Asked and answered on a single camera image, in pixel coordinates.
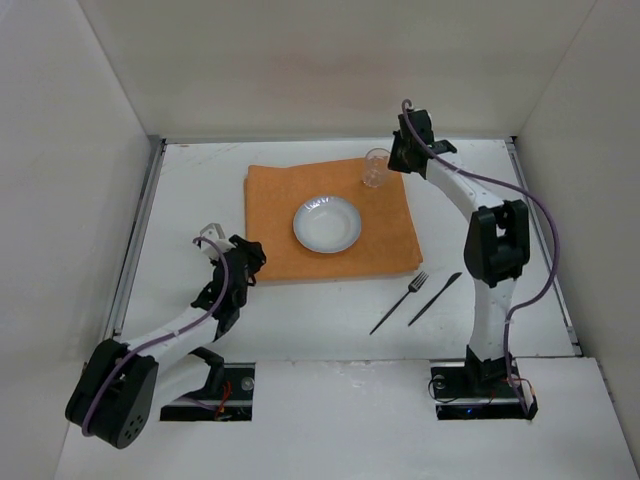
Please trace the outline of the clear drinking glass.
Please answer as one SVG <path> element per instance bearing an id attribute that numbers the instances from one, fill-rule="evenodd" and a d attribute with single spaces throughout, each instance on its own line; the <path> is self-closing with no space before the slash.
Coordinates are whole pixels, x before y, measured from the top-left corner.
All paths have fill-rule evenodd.
<path id="1" fill-rule="evenodd" d="M 363 183 L 371 188 L 382 186 L 390 175 L 388 161 L 390 152 L 384 148 L 373 148 L 364 159 Z"/>

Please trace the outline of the white round plate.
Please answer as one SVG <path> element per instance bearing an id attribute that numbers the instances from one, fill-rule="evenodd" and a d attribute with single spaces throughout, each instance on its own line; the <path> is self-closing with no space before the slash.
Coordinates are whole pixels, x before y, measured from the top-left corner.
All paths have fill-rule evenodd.
<path id="1" fill-rule="evenodd" d="M 361 235 L 362 220 L 357 208 L 344 198 L 317 196 L 296 211 L 293 232 L 306 249 L 336 254 L 352 247 Z"/>

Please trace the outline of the orange cloth placemat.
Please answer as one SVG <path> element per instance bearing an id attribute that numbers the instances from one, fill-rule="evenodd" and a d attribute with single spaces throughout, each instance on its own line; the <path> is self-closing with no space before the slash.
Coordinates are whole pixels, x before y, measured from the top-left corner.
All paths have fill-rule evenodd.
<path id="1" fill-rule="evenodd" d="M 246 236 L 262 244 L 262 281 L 320 280 L 401 274 L 423 261 L 402 175 L 377 188 L 362 181 L 365 160 L 353 158 L 292 167 L 251 165 L 245 180 Z M 337 196 L 358 210 L 362 229 L 343 252 L 305 248 L 294 234 L 294 215 L 317 196 Z"/>

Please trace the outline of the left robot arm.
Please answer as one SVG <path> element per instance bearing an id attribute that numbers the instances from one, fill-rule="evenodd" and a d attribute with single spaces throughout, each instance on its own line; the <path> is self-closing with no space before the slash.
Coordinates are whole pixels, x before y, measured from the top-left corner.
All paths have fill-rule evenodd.
<path id="1" fill-rule="evenodd" d="M 251 417 L 255 367 L 212 351 L 246 305 L 267 258 L 258 242 L 203 233 L 211 280 L 177 318 L 144 336 L 102 341 L 66 405 L 65 418 L 86 437 L 116 449 L 149 421 L 244 421 Z"/>

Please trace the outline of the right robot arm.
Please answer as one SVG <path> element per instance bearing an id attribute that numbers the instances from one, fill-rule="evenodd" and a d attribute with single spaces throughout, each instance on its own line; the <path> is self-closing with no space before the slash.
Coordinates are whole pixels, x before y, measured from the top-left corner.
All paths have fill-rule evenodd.
<path id="1" fill-rule="evenodd" d="M 517 279 L 530 260 L 528 207 L 522 200 L 497 196 L 486 187 L 490 178 L 455 162 L 457 149 L 435 140 L 428 111 L 413 109 L 410 100 L 401 109 L 388 169 L 419 174 L 468 222 L 463 260 L 475 286 L 474 325 L 464 362 L 468 382 L 479 387 L 504 379 L 510 359 L 504 325 Z"/>

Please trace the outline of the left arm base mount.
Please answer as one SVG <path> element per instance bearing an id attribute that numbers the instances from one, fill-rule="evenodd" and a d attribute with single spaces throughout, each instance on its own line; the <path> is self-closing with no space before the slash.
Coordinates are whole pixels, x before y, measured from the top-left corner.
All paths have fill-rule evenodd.
<path id="1" fill-rule="evenodd" d="M 204 386 L 184 393 L 160 410 L 162 422 L 251 421 L 256 365 L 226 363 L 211 350 L 200 347 L 188 359 L 198 358 L 209 367 Z"/>

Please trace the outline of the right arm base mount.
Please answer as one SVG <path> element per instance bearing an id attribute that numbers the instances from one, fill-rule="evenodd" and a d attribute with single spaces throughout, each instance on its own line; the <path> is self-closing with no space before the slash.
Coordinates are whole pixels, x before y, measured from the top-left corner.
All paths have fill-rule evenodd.
<path id="1" fill-rule="evenodd" d="M 531 382 L 512 357 L 480 361 L 471 351 L 462 361 L 431 364 L 428 393 L 439 420 L 526 420 L 538 413 Z"/>

